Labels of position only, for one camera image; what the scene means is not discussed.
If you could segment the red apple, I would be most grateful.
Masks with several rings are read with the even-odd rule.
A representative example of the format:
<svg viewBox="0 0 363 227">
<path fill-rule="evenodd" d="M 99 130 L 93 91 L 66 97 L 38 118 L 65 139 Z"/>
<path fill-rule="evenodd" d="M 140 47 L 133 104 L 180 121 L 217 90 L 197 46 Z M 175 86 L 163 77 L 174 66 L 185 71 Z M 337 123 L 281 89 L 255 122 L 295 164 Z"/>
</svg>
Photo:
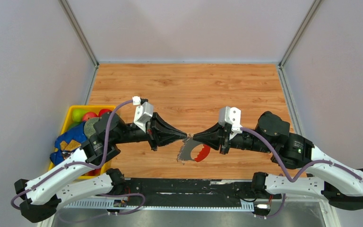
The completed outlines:
<svg viewBox="0 0 363 227">
<path fill-rule="evenodd" d="M 86 113 L 82 116 L 81 120 L 82 120 L 83 122 L 85 122 L 85 121 L 88 121 L 88 120 L 90 120 L 90 119 L 92 119 L 92 118 L 96 118 L 96 117 L 98 117 L 98 115 L 97 115 L 96 113 L 94 113 L 94 112 L 86 112 Z"/>
</svg>

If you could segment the green apple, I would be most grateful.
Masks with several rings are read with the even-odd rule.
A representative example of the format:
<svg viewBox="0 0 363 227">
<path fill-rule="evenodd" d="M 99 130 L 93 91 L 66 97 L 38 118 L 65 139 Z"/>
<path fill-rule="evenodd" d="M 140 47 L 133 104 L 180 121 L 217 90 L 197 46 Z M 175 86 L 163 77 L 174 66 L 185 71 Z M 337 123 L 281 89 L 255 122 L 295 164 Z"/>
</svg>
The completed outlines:
<svg viewBox="0 0 363 227">
<path fill-rule="evenodd" d="M 72 110 L 71 118 L 73 122 L 83 122 L 85 121 L 84 116 L 86 113 L 88 113 L 88 110 L 75 108 Z"/>
</svg>

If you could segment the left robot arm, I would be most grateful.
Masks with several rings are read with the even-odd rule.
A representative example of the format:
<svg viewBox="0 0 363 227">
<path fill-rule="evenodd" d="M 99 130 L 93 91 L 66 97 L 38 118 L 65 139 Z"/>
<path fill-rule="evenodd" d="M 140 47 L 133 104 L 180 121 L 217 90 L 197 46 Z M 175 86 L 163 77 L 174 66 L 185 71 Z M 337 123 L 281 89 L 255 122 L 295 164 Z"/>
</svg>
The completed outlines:
<svg viewBox="0 0 363 227">
<path fill-rule="evenodd" d="M 41 222 L 66 205 L 89 196 L 122 195 L 126 184 L 119 169 L 110 168 L 102 175 L 77 182 L 81 175 L 120 154 L 118 144 L 146 141 L 156 150 L 187 137 L 156 112 L 138 111 L 132 123 L 125 123 L 115 112 L 108 112 L 88 121 L 86 126 L 93 133 L 67 159 L 33 180 L 15 182 L 16 194 L 22 199 L 17 209 L 28 221 Z"/>
</svg>

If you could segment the red tomato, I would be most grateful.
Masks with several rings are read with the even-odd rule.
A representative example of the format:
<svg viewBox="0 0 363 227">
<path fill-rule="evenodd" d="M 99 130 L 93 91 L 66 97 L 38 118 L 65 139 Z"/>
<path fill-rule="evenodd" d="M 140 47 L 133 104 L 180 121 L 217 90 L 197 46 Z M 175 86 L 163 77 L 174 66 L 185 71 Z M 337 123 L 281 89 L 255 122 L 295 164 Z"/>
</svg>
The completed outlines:
<svg viewBox="0 0 363 227">
<path fill-rule="evenodd" d="M 98 117 L 101 117 L 106 113 L 110 113 L 111 111 L 112 111 L 111 109 L 101 109 L 98 113 Z"/>
</svg>

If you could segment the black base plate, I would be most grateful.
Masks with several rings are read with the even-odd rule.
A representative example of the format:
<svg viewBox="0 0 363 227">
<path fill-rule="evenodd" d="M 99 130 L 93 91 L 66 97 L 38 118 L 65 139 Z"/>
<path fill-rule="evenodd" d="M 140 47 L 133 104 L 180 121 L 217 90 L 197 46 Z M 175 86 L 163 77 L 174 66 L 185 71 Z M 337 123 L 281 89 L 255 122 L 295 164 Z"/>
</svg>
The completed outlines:
<svg viewBox="0 0 363 227">
<path fill-rule="evenodd" d="M 270 194 L 265 191 L 253 190 L 250 181 L 218 179 L 130 178 L 109 194 L 126 195 L 129 205 L 140 205 L 143 202 L 139 194 L 145 196 L 145 202 L 156 205 L 231 205 L 238 200 L 252 202 L 270 198 Z"/>
</svg>

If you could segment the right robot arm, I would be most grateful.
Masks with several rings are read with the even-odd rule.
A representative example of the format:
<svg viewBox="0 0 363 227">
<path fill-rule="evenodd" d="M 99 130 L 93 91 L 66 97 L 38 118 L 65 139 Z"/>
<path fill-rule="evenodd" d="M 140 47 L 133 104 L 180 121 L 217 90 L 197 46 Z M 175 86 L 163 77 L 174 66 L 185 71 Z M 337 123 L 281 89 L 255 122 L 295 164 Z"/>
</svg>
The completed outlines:
<svg viewBox="0 0 363 227">
<path fill-rule="evenodd" d="M 271 161 L 282 175 L 255 173 L 251 191 L 256 197 L 298 194 L 326 200 L 342 210 L 363 209 L 363 168 L 350 168 L 330 157 L 309 139 L 290 132 L 290 123 L 269 111 L 249 129 L 241 125 L 239 109 L 225 107 L 217 124 L 193 139 L 221 154 L 232 148 L 272 154 Z"/>
</svg>

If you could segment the blue snack bag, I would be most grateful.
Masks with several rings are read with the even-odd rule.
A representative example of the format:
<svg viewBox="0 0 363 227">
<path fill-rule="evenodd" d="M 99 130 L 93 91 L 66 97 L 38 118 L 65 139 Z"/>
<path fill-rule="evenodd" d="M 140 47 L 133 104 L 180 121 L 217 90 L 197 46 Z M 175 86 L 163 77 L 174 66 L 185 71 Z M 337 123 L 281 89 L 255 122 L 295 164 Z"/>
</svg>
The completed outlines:
<svg viewBox="0 0 363 227">
<path fill-rule="evenodd" d="M 83 142 L 87 140 L 84 133 L 86 122 L 78 123 L 61 134 L 54 142 L 57 151 L 50 154 L 50 161 L 56 166 L 67 159 Z"/>
</svg>

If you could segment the netted melon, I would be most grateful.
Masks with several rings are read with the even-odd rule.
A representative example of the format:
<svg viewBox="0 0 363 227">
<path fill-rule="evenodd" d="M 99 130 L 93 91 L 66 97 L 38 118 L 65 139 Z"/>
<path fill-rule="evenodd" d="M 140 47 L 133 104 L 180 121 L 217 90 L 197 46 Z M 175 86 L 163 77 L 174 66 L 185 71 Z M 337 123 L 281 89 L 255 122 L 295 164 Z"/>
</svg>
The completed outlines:
<svg viewBox="0 0 363 227">
<path fill-rule="evenodd" d="M 92 135 L 96 133 L 96 130 L 94 128 L 94 124 L 97 123 L 100 120 L 99 117 L 90 118 L 85 122 L 84 125 L 84 134 L 89 139 Z"/>
</svg>

